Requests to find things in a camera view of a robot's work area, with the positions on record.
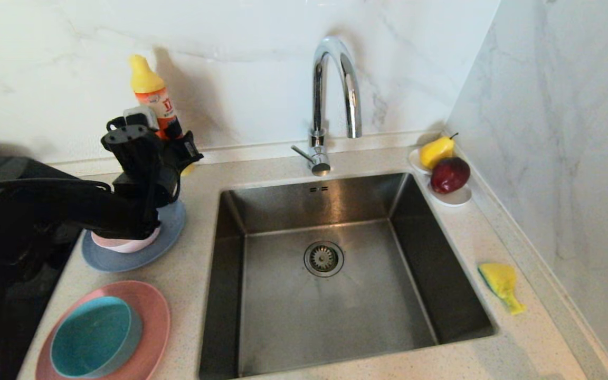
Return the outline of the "pink plate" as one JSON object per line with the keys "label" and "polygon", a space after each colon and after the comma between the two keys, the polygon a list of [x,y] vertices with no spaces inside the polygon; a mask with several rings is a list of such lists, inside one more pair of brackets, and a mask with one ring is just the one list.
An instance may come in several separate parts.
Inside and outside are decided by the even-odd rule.
{"label": "pink plate", "polygon": [[[140,315],[143,328],[141,339],[132,356],[120,368],[103,377],[71,378],[59,373],[52,364],[52,341],[69,315],[80,307],[101,297],[116,297],[132,306]],[[35,380],[150,380],[163,353],[171,327],[170,311],[166,298],[152,284],[141,281],[118,281],[100,287],[68,308],[56,322],[37,358]]]}

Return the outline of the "yellow green sponge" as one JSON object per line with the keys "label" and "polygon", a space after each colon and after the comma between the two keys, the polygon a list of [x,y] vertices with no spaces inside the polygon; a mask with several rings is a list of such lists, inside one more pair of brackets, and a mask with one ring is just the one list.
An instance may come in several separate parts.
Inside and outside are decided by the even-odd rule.
{"label": "yellow green sponge", "polygon": [[487,262],[478,265],[478,272],[511,315],[526,311],[526,306],[516,298],[517,274],[514,267],[504,263]]}

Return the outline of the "red apple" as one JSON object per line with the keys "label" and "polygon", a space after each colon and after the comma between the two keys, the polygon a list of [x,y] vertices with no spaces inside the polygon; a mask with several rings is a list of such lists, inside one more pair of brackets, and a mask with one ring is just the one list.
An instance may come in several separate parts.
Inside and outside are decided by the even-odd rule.
{"label": "red apple", "polygon": [[436,193],[448,194],[461,189],[470,179],[469,164],[461,158],[442,159],[433,168],[430,187]]}

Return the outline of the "yellow pear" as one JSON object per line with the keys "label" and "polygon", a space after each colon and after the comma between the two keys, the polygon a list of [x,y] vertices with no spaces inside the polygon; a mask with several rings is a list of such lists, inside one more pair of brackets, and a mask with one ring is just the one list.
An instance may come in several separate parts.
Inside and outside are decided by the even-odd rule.
{"label": "yellow pear", "polygon": [[443,136],[420,149],[420,163],[432,170],[440,161],[454,156],[454,137],[458,132],[451,136]]}

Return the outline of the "metal sink drain strainer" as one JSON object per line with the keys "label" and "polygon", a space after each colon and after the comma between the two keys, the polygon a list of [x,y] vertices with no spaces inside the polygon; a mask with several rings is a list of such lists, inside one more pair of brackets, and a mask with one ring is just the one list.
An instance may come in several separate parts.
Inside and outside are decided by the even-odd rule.
{"label": "metal sink drain strainer", "polygon": [[309,273],[330,278],[343,268],[345,253],[332,241],[316,241],[306,248],[302,259]]}

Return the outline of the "stainless steel sink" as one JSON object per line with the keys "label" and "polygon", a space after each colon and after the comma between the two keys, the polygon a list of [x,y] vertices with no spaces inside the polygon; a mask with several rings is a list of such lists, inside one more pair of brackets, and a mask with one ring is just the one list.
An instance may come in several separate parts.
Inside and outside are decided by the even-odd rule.
{"label": "stainless steel sink", "polygon": [[[307,247],[345,253],[330,278]],[[393,173],[220,193],[201,380],[230,380],[496,333],[415,178]]]}

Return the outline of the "blue grey plate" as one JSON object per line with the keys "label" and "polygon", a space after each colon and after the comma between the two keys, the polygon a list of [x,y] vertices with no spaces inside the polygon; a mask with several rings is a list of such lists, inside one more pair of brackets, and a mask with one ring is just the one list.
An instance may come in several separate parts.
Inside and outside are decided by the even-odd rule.
{"label": "blue grey plate", "polygon": [[91,233],[82,238],[81,253],[92,269],[105,273],[127,272],[139,269],[165,255],[178,241],[186,223],[186,209],[182,201],[166,205],[159,210],[161,230],[147,247],[133,253],[114,252],[94,243]]}

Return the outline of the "white fruit dish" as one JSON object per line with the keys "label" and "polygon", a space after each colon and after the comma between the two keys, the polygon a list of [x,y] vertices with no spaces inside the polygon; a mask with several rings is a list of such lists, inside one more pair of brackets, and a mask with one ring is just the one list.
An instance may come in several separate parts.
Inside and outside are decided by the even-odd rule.
{"label": "white fruit dish", "polygon": [[414,170],[419,173],[420,180],[425,184],[430,197],[437,203],[447,207],[460,207],[471,200],[471,188],[468,185],[464,185],[459,190],[453,193],[441,194],[433,190],[430,185],[431,171],[427,167],[423,166],[420,160],[420,148],[413,149],[408,154],[408,163]]}

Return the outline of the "pink bowl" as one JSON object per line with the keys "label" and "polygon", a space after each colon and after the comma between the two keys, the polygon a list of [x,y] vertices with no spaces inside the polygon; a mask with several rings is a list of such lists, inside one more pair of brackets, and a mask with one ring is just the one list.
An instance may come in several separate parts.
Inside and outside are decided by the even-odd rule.
{"label": "pink bowl", "polygon": [[134,253],[138,252],[152,243],[158,238],[161,232],[161,226],[157,227],[150,236],[145,238],[144,240],[119,240],[119,239],[111,239],[105,238],[103,236],[99,236],[94,232],[91,232],[92,242],[98,245],[101,248],[106,250],[110,250],[112,252],[117,253]]}

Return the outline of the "chrome gooseneck faucet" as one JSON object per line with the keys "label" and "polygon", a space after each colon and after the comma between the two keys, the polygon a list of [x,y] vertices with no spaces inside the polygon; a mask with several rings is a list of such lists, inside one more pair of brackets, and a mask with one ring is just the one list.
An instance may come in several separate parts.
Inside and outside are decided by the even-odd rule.
{"label": "chrome gooseneck faucet", "polygon": [[292,145],[290,149],[306,159],[314,176],[326,176],[331,171],[326,147],[327,132],[322,124],[324,110],[324,74],[326,62],[331,60],[340,76],[344,94],[346,135],[359,139],[363,135],[361,91],[352,54],[343,40],[329,35],[321,39],[313,58],[312,127],[309,130],[308,151]]}

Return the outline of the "teal bowl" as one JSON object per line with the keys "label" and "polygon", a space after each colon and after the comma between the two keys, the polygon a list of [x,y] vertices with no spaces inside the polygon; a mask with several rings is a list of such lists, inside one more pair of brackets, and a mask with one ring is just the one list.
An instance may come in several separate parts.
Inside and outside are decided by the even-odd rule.
{"label": "teal bowl", "polygon": [[133,356],[143,333],[140,313],[127,301],[103,296],[71,312],[53,336],[50,359],[67,378],[100,378]]}

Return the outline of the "orange dish soap bottle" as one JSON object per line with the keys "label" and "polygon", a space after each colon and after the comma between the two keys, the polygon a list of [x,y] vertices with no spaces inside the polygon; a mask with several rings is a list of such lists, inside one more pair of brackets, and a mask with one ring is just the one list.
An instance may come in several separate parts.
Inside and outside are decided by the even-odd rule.
{"label": "orange dish soap bottle", "polygon": [[154,129],[158,137],[162,140],[181,139],[183,128],[164,80],[150,68],[142,55],[131,55],[129,65],[132,70],[132,91],[138,103],[154,113]]}

